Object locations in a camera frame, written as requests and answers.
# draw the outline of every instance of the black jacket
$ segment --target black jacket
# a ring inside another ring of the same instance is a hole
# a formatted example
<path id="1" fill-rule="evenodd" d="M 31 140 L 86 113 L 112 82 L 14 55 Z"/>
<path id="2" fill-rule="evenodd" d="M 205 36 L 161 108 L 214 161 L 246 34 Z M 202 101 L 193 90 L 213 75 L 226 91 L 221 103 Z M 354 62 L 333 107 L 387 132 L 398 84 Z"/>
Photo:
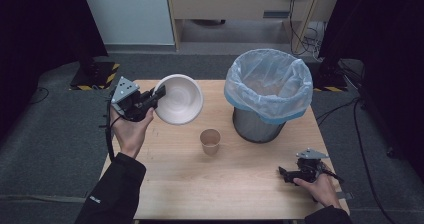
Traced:
<path id="1" fill-rule="evenodd" d="M 76 224 L 132 223 L 138 207 L 140 186 L 146 167 L 122 153 L 87 197 Z M 329 206 L 305 218 L 307 224 L 349 224 L 344 210 Z"/>

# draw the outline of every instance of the desk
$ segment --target desk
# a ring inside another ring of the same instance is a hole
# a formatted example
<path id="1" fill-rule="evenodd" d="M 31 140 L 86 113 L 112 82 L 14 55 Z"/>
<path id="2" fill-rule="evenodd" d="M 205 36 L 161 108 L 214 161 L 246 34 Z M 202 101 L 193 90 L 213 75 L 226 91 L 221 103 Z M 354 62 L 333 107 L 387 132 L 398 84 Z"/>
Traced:
<path id="1" fill-rule="evenodd" d="M 135 82 L 141 90 L 150 90 L 158 81 Z M 254 144 L 234 129 L 225 81 L 198 83 L 204 106 L 193 122 L 173 126 L 155 116 L 147 129 L 137 157 L 147 173 L 134 219 L 294 220 L 322 208 L 301 187 L 285 183 L 277 171 L 278 166 L 297 170 L 296 153 L 308 147 L 327 153 L 312 109 L 287 122 L 272 142 Z M 207 128 L 221 133 L 221 147 L 214 156 L 204 154 L 199 141 Z M 117 153 L 115 138 L 113 146 Z M 323 161 L 332 168 L 329 159 Z M 103 172 L 109 164 L 107 157 Z M 345 200 L 341 204 L 348 211 Z"/>
<path id="2" fill-rule="evenodd" d="M 184 20 L 262 20 L 266 11 L 290 12 L 291 0 L 168 0 L 175 46 L 179 49 Z M 294 0 L 293 26 L 301 39 L 310 21 L 328 21 L 337 0 Z M 291 38 L 288 18 L 283 22 Z M 300 42 L 293 39 L 297 50 Z"/>

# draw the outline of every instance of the bowl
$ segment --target bowl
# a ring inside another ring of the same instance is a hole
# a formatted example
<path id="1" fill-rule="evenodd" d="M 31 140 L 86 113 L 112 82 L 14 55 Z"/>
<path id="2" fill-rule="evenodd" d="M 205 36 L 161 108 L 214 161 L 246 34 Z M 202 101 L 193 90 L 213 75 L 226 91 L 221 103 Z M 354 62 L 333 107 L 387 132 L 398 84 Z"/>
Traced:
<path id="1" fill-rule="evenodd" d="M 156 114 L 172 125 L 183 125 L 193 121 L 203 107 L 200 86 L 192 78 L 174 74 L 160 80 L 154 91 L 165 85 L 166 95 L 158 101 Z"/>

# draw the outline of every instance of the person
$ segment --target person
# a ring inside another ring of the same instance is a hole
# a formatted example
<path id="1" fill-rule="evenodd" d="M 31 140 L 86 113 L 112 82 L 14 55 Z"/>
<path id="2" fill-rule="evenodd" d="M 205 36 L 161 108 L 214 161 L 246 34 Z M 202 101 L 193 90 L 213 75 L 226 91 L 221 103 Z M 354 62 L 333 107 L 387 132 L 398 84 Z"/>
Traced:
<path id="1" fill-rule="evenodd" d="M 146 167 L 135 158 L 143 146 L 147 127 L 153 120 L 153 111 L 150 108 L 142 121 L 131 122 L 118 119 L 119 114 L 111 108 L 111 123 L 117 120 L 112 128 L 121 150 L 88 195 L 76 224 L 132 223 L 146 173 Z M 321 174 L 314 183 L 299 178 L 293 180 L 324 206 L 305 218 L 307 224 L 352 223 L 340 206 L 330 178 L 327 174 Z"/>

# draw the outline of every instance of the hand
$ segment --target hand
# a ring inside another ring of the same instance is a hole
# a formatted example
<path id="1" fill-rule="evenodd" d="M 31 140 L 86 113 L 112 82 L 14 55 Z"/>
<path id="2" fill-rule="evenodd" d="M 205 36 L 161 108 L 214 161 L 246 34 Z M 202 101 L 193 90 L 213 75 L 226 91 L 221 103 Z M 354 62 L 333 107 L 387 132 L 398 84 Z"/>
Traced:
<path id="1" fill-rule="evenodd" d="M 143 146 L 147 127 L 153 120 L 153 110 L 153 108 L 150 108 L 146 113 L 146 117 L 140 122 L 132 122 L 120 118 L 113 124 L 112 129 L 118 139 L 122 154 L 132 158 L 137 157 L 141 146 Z M 110 123 L 113 123 L 117 118 L 119 118 L 119 114 L 111 107 Z"/>
<path id="2" fill-rule="evenodd" d="M 300 178 L 294 178 L 293 182 L 308 190 L 315 200 L 321 203 L 324 207 L 333 205 L 335 208 L 342 209 L 339 198 L 336 194 L 336 189 L 331 181 L 331 177 L 327 174 L 319 175 L 314 183 L 309 183 Z"/>

